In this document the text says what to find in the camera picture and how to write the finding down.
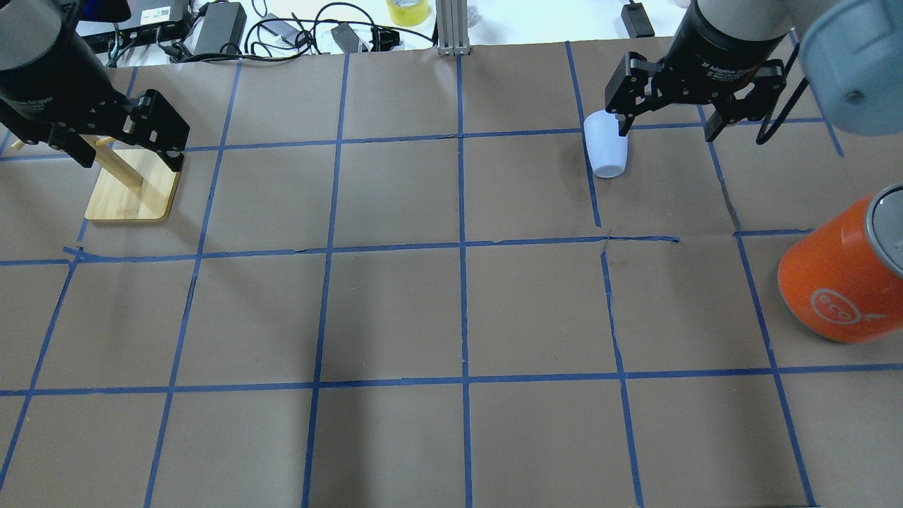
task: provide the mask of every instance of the white cup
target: white cup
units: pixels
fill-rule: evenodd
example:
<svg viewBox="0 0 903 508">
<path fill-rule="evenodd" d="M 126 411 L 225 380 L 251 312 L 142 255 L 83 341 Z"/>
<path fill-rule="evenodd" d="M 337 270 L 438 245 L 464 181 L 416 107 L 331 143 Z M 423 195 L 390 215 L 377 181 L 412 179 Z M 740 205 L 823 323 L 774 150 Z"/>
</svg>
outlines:
<svg viewBox="0 0 903 508">
<path fill-rule="evenodd" d="M 604 109 L 583 122 L 586 152 L 592 173 L 599 178 L 614 178 L 627 167 L 627 137 L 618 136 L 618 118 Z"/>
</svg>

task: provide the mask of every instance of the yellow tape roll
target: yellow tape roll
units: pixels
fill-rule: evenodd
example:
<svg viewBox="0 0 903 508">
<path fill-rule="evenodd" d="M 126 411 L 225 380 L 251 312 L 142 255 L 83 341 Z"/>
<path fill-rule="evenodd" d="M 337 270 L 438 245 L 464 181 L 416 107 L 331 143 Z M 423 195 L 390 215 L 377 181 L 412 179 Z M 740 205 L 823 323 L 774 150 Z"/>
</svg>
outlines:
<svg viewBox="0 0 903 508">
<path fill-rule="evenodd" d="M 389 17 L 398 26 L 414 26 L 421 24 L 430 13 L 426 0 L 386 0 Z"/>
</svg>

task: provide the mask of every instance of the blue tape grid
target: blue tape grid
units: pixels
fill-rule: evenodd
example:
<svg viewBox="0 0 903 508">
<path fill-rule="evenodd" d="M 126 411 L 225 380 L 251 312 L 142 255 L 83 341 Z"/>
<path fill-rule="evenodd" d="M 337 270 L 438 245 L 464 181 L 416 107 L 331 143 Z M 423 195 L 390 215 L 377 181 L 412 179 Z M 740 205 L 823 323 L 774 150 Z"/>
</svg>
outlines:
<svg viewBox="0 0 903 508">
<path fill-rule="evenodd" d="M 795 42 L 795 38 L 791 33 L 791 39 Z M 573 61 L 573 51 L 571 44 L 567 42 L 565 44 L 565 49 L 567 52 L 568 64 L 571 71 L 571 78 L 573 82 L 574 95 L 576 99 L 578 113 L 580 115 L 581 126 L 583 122 L 583 110 L 582 110 L 582 97 L 580 93 L 580 86 L 577 79 L 576 67 Z M 633 474 L 634 481 L 634 489 L 635 495 L 637 498 L 637 503 L 639 506 L 643 506 L 643 495 L 642 495 L 642 486 L 640 482 L 640 471 L 639 465 L 636 455 L 636 443 L 633 436 L 633 427 L 632 421 L 629 411 L 629 398 L 628 398 L 628 385 L 627 380 L 632 379 L 673 379 L 673 378 L 686 378 L 686 377 L 719 377 L 719 376 L 748 376 L 748 375 L 771 375 L 775 379 L 778 396 L 781 401 L 781 407 L 784 412 L 787 431 L 791 439 L 791 444 L 794 449 L 794 456 L 797 462 L 797 466 L 799 468 L 799 473 L 801 477 L 801 481 L 803 483 L 803 487 L 805 490 L 807 501 L 814 505 L 815 499 L 812 494 L 811 486 L 808 482 L 808 477 L 805 470 L 805 463 L 802 458 L 802 454 L 796 440 L 796 432 L 793 428 L 793 420 L 791 418 L 789 407 L 787 405 L 787 397 L 783 390 L 783 384 L 781 382 L 780 376 L 781 374 L 798 374 L 798 373 L 818 373 L 818 372 L 874 372 L 874 371 L 900 371 L 903 370 L 903 363 L 883 363 L 883 364 L 863 364 L 863 365 L 819 365 L 819 366 L 796 366 L 796 367 L 780 367 L 777 365 L 777 360 L 775 359 L 774 352 L 771 349 L 770 338 L 768 336 L 768 329 L 765 323 L 764 315 L 761 312 L 761 305 L 759 303 L 758 292 L 755 288 L 755 283 L 752 279 L 751 270 L 749 268 L 749 261 L 747 259 L 746 250 L 743 246 L 743 238 L 745 237 L 754 237 L 754 236 L 771 236 L 771 235 L 797 235 L 797 234 L 806 234 L 809 230 L 743 230 L 738 225 L 738 230 L 734 233 L 736 237 L 736 241 L 738 242 L 738 249 L 740 251 L 740 256 L 743 261 L 744 270 L 747 275 L 747 280 L 749 283 L 750 293 L 753 299 L 754 306 L 756 307 L 757 316 L 759 318 L 759 326 L 761 328 L 763 334 L 763 341 L 766 345 L 766 349 L 768 351 L 768 358 L 770 367 L 765 369 L 725 369 L 725 370 L 702 370 L 702 371 L 666 371 L 666 372 L 628 372 L 624 367 L 623 359 L 620 355 L 620 350 L 618 346 L 618 339 L 616 333 L 615 319 L 612 310 L 612 291 L 611 291 L 611 283 L 610 283 L 610 273 L 608 267 L 607 255 L 602 253 L 601 255 L 601 265 L 602 265 L 602 274 L 603 274 L 603 283 L 606 289 L 607 301 L 608 301 L 608 311 L 610 318 L 610 326 L 612 331 L 612 345 L 614 347 L 615 355 L 616 355 L 616 364 L 617 371 L 616 372 L 582 372 L 582 373 L 560 373 L 560 374 L 536 374 L 536 375 L 508 375 L 508 376 L 470 376 L 469 374 L 469 355 L 468 355 L 468 345 L 467 345 L 467 249 L 468 248 L 481 248 L 481 247 L 491 247 L 491 246 L 499 246 L 499 245 L 541 245 L 541 244 L 555 244 L 555 243 L 581 243 L 581 242 L 599 242 L 599 241 L 607 241 L 607 240 L 625 240 L 625 241 L 670 241 L 676 242 L 679 241 L 677 237 L 668 237 L 668 236 L 647 236 L 647 237 L 616 237 L 616 236 L 587 236 L 587 237 L 570 237 L 570 238 L 547 238 L 547 239 L 531 239 L 531 240 L 521 240 L 521 239 L 512 239 L 512 240 L 500 240 L 500 241 L 485 241 L 485 240 L 466 240 L 466 226 L 465 226 L 465 203 L 464 203 L 464 139 L 467 138 L 476 138 L 476 137 L 495 137 L 495 136 L 542 136 L 542 135 L 556 135 L 556 134 L 575 134 L 580 132 L 582 134 L 582 128 L 560 128 L 560 129 L 536 129 L 536 130 L 519 130 L 519 131 L 501 131 L 501 132 L 474 132 L 474 133 L 466 133 L 464 132 L 464 111 L 463 111 L 463 96 L 462 96 L 462 66 L 461 66 L 461 57 L 457 58 L 457 87 L 458 87 L 458 130 L 456 133 L 448 134 L 448 135 L 437 135 L 437 136 L 395 136 L 395 137 L 371 137 L 371 138 L 355 138 L 355 139 L 344 139 L 342 137 L 342 126 L 344 119 L 344 104 L 345 98 L 347 94 L 348 87 L 348 69 L 349 69 L 349 59 L 346 55 L 344 68 L 343 68 L 343 78 L 342 78 L 342 93 L 341 93 L 341 104 L 340 104 L 340 120 L 339 120 L 339 131 L 337 133 L 337 138 L 335 140 L 327 140 L 327 141 L 310 141 L 310 142 L 288 142 L 288 143 L 264 143 L 264 144 L 249 144 L 249 145 L 227 145 L 226 137 L 228 133 L 228 125 L 231 119 L 232 108 L 234 106 L 235 97 L 237 94 L 237 85 L 241 72 L 241 65 L 239 64 L 236 68 L 236 74 L 232 85 L 232 93 L 229 99 L 228 112 L 226 115 L 225 125 L 223 127 L 222 137 L 217 146 L 198 146 L 188 148 L 186 151 L 188 152 L 202 152 L 202 151 L 216 151 L 217 161 L 214 169 L 214 174 L 212 177 L 212 182 L 209 191 L 209 197 L 207 202 L 207 208 L 204 214 L 204 221 L 201 228 L 201 234 L 199 238 L 199 244 L 197 252 L 193 255 L 183 255 L 183 256 L 159 256 L 159 257 L 122 257 L 122 258 L 111 258 L 104 256 L 97 256 L 87 252 L 84 252 L 82 249 L 68 249 L 65 251 L 71 255 L 72 259 L 27 259 L 27 260 L 0 260 L 0 267 L 3 266 L 39 266 L 39 265 L 53 265 L 53 264 L 65 264 L 69 265 L 69 273 L 65 279 L 63 284 L 63 288 L 61 290 L 60 298 L 57 302 L 57 305 L 54 309 L 53 315 L 51 317 L 51 321 L 48 325 L 47 333 L 44 337 L 44 341 L 42 343 L 41 352 L 39 354 L 38 361 L 35 365 L 35 369 L 33 371 L 33 376 L 29 388 L 27 390 L 0 390 L 0 397 L 24 397 L 23 407 L 20 411 L 19 419 L 16 422 L 16 427 L 14 429 L 13 437 L 10 442 L 10 446 L 7 449 L 7 453 L 5 456 L 5 460 L 3 463 L 3 469 L 0 470 L 0 489 L 3 487 L 3 483 L 6 477 L 6 474 L 9 469 L 9 465 L 14 454 L 15 446 L 17 440 L 19 438 L 19 434 L 22 428 L 22 424 L 25 418 L 25 414 L 28 410 L 28 407 L 31 403 L 33 397 L 40 396 L 54 396 L 54 395 L 84 395 L 84 394 L 127 394 L 127 393 L 161 393 L 166 394 L 166 402 L 164 404 L 164 411 L 161 418 L 161 425 L 158 432 L 157 444 L 154 450 L 154 461 L 152 463 L 151 474 L 148 479 L 148 485 L 146 490 L 146 495 L 144 499 L 144 506 L 149 507 L 151 501 L 153 499 L 153 491 L 154 491 L 154 481 L 156 477 L 156 472 L 159 467 L 160 462 L 160 454 L 163 449 L 163 442 L 165 440 L 166 435 L 166 424 L 169 417 L 169 410 L 172 404 L 172 395 L 174 393 L 195 393 L 195 392 L 218 392 L 218 391 L 242 391 L 242 390 L 312 390 L 312 407 L 311 407 L 311 416 L 310 416 L 310 427 L 308 433 L 308 449 L 307 449 L 307 457 L 305 461 L 305 473 L 303 480 L 303 506 L 307 506 L 310 501 L 310 488 L 311 488 L 311 471 L 312 471 L 312 460 L 313 460 L 313 443 L 315 439 L 315 430 L 316 430 L 316 413 L 317 413 L 317 402 L 319 400 L 319 392 L 320 390 L 332 390 L 332 389 L 347 389 L 347 388 L 357 388 L 357 387 L 375 387 L 375 386 L 414 386 L 414 385 L 445 385 L 445 384 L 460 384 L 462 386 L 462 403 L 463 403 L 463 431 L 464 431 L 464 457 L 465 457 L 465 490 L 466 490 L 466 504 L 470 508 L 473 505 L 473 492 L 472 492 L 472 473 L 470 466 L 470 385 L 472 383 L 499 383 L 499 382 L 537 382 L 537 381 L 619 381 L 621 384 L 621 398 L 622 405 L 624 411 L 624 419 L 625 419 L 625 431 L 627 434 L 627 442 L 628 442 L 628 451 L 630 455 L 630 465 L 631 472 Z M 126 95 L 131 94 L 131 90 L 135 84 L 135 78 L 137 74 L 137 69 L 133 70 L 131 80 L 128 85 L 128 91 Z M 657 125 L 642 125 L 642 126 L 634 126 L 636 129 L 659 129 L 659 128 L 688 128 L 688 127 L 702 127 L 703 126 L 704 117 L 701 114 L 701 121 L 699 123 L 696 122 L 687 122 L 687 123 L 672 123 L 672 124 L 657 124 Z M 821 118 L 790 118 L 787 120 L 787 123 L 818 123 L 824 122 L 828 129 L 829 135 L 831 136 L 834 146 L 837 149 L 837 152 L 840 156 L 843 156 L 843 151 L 840 146 L 839 141 L 835 133 L 833 132 L 833 127 L 830 122 L 828 122 L 824 115 Z M 6 147 L 8 140 L 10 138 L 10 133 L 7 132 L 2 146 Z M 446 242 L 446 243 L 427 243 L 427 244 L 404 244 L 404 245 L 382 245 L 382 246 L 366 246 L 366 247 L 349 247 L 349 248 L 334 248 L 333 247 L 333 238 L 335 231 L 335 211 L 336 211 L 336 199 L 338 196 L 338 185 L 339 185 L 339 169 L 340 169 L 340 155 L 341 155 L 341 146 L 346 144 L 363 144 L 363 143 L 392 143 L 392 142 L 404 142 L 404 141 L 419 141 L 419 140 L 430 140 L 430 139 L 448 139 L 448 138 L 457 138 L 458 139 L 458 148 L 459 148 L 459 214 L 460 214 L 460 241 L 455 242 Z M 328 246 L 325 249 L 303 249 L 303 250 L 260 250 L 260 251 L 240 251 L 240 252 L 203 252 L 203 243 L 206 239 L 206 230 L 209 223 L 209 215 L 211 211 L 211 206 L 213 203 L 214 194 L 216 191 L 216 183 L 219 177 L 219 168 L 222 161 L 223 153 L 227 150 L 242 150 L 242 149 L 259 149 L 259 148 L 270 148 L 270 147 L 279 147 L 279 146 L 316 146 L 316 145 L 327 145 L 327 146 L 336 146 L 336 161 L 334 167 L 334 175 L 333 175 L 333 188 L 332 188 L 332 204 L 330 207 L 330 233 Z M 712 155 L 712 161 L 715 165 L 716 174 L 719 177 L 722 188 L 727 196 L 727 184 L 724 181 L 723 174 L 721 173 L 720 164 L 717 160 L 717 152 L 714 149 L 714 146 L 710 145 L 710 153 Z M 9 156 L 0 156 L 0 161 L 6 160 L 15 160 L 15 161 L 30 161 L 30 160 L 47 160 L 47 159 L 58 159 L 58 158 L 67 158 L 66 155 L 9 155 Z M 599 206 L 596 199 L 595 194 L 595 184 L 591 175 L 591 169 L 589 167 L 588 157 L 585 153 L 584 147 L 584 158 L 587 162 L 587 177 L 588 183 L 590 186 L 591 193 L 591 202 L 593 208 L 594 219 L 596 221 L 597 226 L 600 225 L 600 217 L 599 217 Z M 86 230 L 87 222 L 84 221 L 82 223 L 82 227 L 79 231 L 79 236 L 77 241 L 81 242 L 83 240 L 85 230 Z M 329 280 L 330 280 L 330 265 L 331 265 L 331 254 L 334 252 L 366 252 L 366 251 L 380 251 L 380 250 L 402 250 L 402 249 L 460 249 L 461 250 L 461 355 L 462 355 L 462 370 L 461 377 L 445 377 L 445 378 L 405 378 L 405 379 L 393 379 L 393 380 L 364 380 L 364 381 L 321 381 L 320 373 L 321 373 L 321 362 L 322 362 L 322 346 L 323 346 L 323 337 L 325 334 L 325 319 L 326 319 L 326 310 L 327 310 L 327 301 L 328 301 L 328 293 L 329 293 Z M 287 382 L 287 383 L 261 383 L 261 384 L 232 384 L 232 385 L 190 385 L 190 386 L 177 386 L 175 384 L 175 380 L 178 373 L 179 368 L 179 360 L 181 358 L 182 353 L 182 345 L 184 341 L 184 335 L 187 328 L 188 318 L 191 312 L 191 301 L 194 295 L 194 288 L 197 282 L 197 276 L 200 272 L 200 263 L 203 259 L 214 259 L 214 258 L 233 258 L 233 257 L 250 257 L 250 256 L 281 256 L 281 255 L 296 255 L 296 254 L 325 254 L 326 255 L 326 266 L 324 271 L 324 280 L 323 280 L 323 289 L 321 296 L 321 322 L 320 322 L 320 330 L 318 332 L 318 345 L 317 345 L 317 356 L 316 356 L 316 364 L 315 364 L 315 373 L 314 373 L 314 381 L 312 382 Z M 176 347 L 176 352 L 173 357 L 172 370 L 170 381 L 167 386 L 144 386 L 144 387 L 96 387 L 96 388 L 70 388 L 70 389 L 37 389 L 36 383 L 40 374 L 40 370 L 42 367 L 44 356 L 47 352 L 47 348 L 50 345 L 50 340 L 52 337 L 54 326 L 56 325 L 56 320 L 58 318 L 61 306 L 63 304 L 63 300 L 65 299 L 66 292 L 70 286 L 70 282 L 74 275 L 76 266 L 78 264 L 83 263 L 119 263 L 119 262 L 165 262 L 172 260 L 194 260 L 195 266 L 192 272 L 192 279 L 189 288 L 188 295 L 186 297 L 186 305 L 182 316 L 182 325 L 179 333 L 179 340 Z"/>
<path fill-rule="evenodd" d="M 311 500 L 311 476 L 313 470 L 313 441 L 316 438 L 317 410 L 320 401 L 321 374 L 323 366 L 323 340 L 326 334 L 326 310 L 330 294 L 330 274 L 332 267 L 332 246 L 335 240 L 336 207 L 339 198 L 339 166 L 341 160 L 342 129 L 345 124 L 345 98 L 348 94 L 348 67 L 349 56 L 345 54 L 345 62 L 342 70 L 341 95 L 339 105 L 339 129 L 336 134 L 335 167 L 332 173 L 332 202 L 330 205 L 330 228 L 326 249 L 326 268 L 323 275 L 323 290 L 320 300 L 320 328 L 317 332 L 317 355 L 313 368 L 313 386 L 311 395 L 311 414 L 307 430 L 307 454 L 304 459 L 304 480 L 302 485 L 301 506 L 310 505 Z"/>
<path fill-rule="evenodd" d="M 198 274 L 200 273 L 200 263 L 202 260 L 201 253 L 204 251 L 204 241 L 207 239 L 207 227 L 210 222 L 210 210 L 213 208 L 213 198 L 217 191 L 217 181 L 219 180 L 219 169 L 222 165 L 223 146 L 226 145 L 226 136 L 228 134 L 228 126 L 232 119 L 232 109 L 235 106 L 235 97 L 238 92 L 238 82 L 241 78 L 241 62 L 236 65 L 235 77 L 232 80 L 232 93 L 229 96 L 228 107 L 226 109 L 226 121 L 223 125 L 222 136 L 219 139 L 219 150 L 217 152 L 217 162 L 213 167 L 213 177 L 210 181 L 210 190 L 207 197 L 207 208 L 204 210 L 204 220 L 200 226 L 200 236 L 198 238 L 198 249 L 195 253 L 194 270 L 191 273 L 191 283 L 188 287 L 188 296 L 185 298 L 185 311 L 182 313 L 182 323 L 179 326 L 179 339 L 176 342 L 175 354 L 172 357 L 172 369 L 170 371 L 169 385 L 166 390 L 166 402 L 163 404 L 163 415 L 160 418 L 160 430 L 157 433 L 157 444 L 154 447 L 154 460 L 151 463 L 151 473 L 147 480 L 147 490 L 144 494 L 144 508 L 150 508 L 151 501 L 154 497 L 154 483 L 157 478 L 157 469 L 160 466 L 160 455 L 163 452 L 163 441 L 166 438 L 166 425 L 169 422 L 170 408 L 172 407 L 172 395 L 174 394 L 176 377 L 179 374 L 179 361 L 182 358 L 182 347 L 185 344 L 185 332 L 188 329 L 188 318 L 191 314 L 191 303 L 194 300 L 194 289 L 198 284 Z"/>
<path fill-rule="evenodd" d="M 703 108 L 697 107 L 699 111 L 700 120 L 705 119 L 705 115 L 703 113 Z M 715 149 L 714 143 L 707 143 L 709 147 L 709 154 L 712 157 L 712 164 L 715 169 L 715 174 L 718 177 L 718 181 L 721 183 L 721 191 L 724 194 L 725 205 L 728 208 L 728 212 L 731 215 L 731 219 L 734 222 L 734 225 L 737 231 L 734 233 L 734 238 L 737 241 L 737 248 L 740 252 L 740 260 L 743 264 L 743 271 L 746 274 L 747 284 L 749 285 L 749 292 L 752 296 L 752 303 L 756 309 L 756 317 L 759 320 L 759 329 L 762 333 L 762 340 L 765 345 L 766 352 L 768 354 L 768 363 L 770 365 L 770 373 L 775 381 L 775 388 L 777 390 L 777 397 L 780 401 L 781 411 L 784 416 L 784 422 L 787 426 L 787 435 L 790 439 L 790 446 L 793 448 L 794 459 L 796 461 L 796 468 L 799 473 L 800 482 L 803 486 L 803 491 L 805 493 L 806 501 L 810 506 L 815 506 L 815 496 L 812 492 L 812 486 L 809 482 L 809 475 L 806 472 L 805 461 L 803 459 L 802 451 L 799 447 L 799 440 L 796 437 L 796 428 L 794 427 L 793 417 L 790 414 L 790 406 L 787 403 L 787 394 L 784 391 L 784 382 L 781 380 L 781 371 L 777 366 L 777 358 L 775 357 L 775 352 L 771 346 L 771 338 L 768 335 L 768 326 L 765 322 L 765 315 L 762 313 L 762 305 L 759 302 L 759 292 L 756 290 L 756 282 L 753 280 L 752 269 L 749 266 L 749 259 L 747 257 L 746 248 L 743 245 L 743 237 L 744 236 L 768 236 L 769 234 L 781 234 L 781 233 L 789 233 L 795 234 L 801 231 L 790 230 L 790 231 L 748 231 L 744 232 L 742 228 L 742 223 L 740 221 L 740 216 L 737 213 L 737 210 L 733 207 L 731 202 L 731 194 L 728 190 L 728 185 L 724 179 L 724 173 L 721 171 L 721 163 L 718 160 L 718 151 Z"/>
</svg>

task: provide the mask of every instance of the wooden mug stand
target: wooden mug stand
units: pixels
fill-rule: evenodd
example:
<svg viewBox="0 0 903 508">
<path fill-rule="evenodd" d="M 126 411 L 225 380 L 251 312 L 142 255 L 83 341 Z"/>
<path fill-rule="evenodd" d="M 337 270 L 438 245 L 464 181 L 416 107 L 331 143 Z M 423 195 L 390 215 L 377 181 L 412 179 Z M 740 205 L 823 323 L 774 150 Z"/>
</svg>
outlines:
<svg viewBox="0 0 903 508">
<path fill-rule="evenodd" d="M 100 175 L 85 210 L 89 221 L 155 222 L 169 215 L 180 173 L 172 171 L 154 152 L 113 150 L 113 137 L 81 135 L 95 147 Z M 22 141 L 13 143 L 19 149 Z"/>
</svg>

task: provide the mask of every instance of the gray lid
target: gray lid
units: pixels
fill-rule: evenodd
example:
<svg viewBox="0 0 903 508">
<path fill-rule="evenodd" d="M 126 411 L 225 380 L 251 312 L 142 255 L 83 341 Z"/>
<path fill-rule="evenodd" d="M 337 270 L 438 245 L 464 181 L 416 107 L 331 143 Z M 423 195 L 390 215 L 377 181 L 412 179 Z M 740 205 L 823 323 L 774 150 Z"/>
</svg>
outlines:
<svg viewBox="0 0 903 508">
<path fill-rule="evenodd" d="M 865 214 L 865 227 L 881 261 L 903 277 L 903 183 L 875 194 Z"/>
</svg>

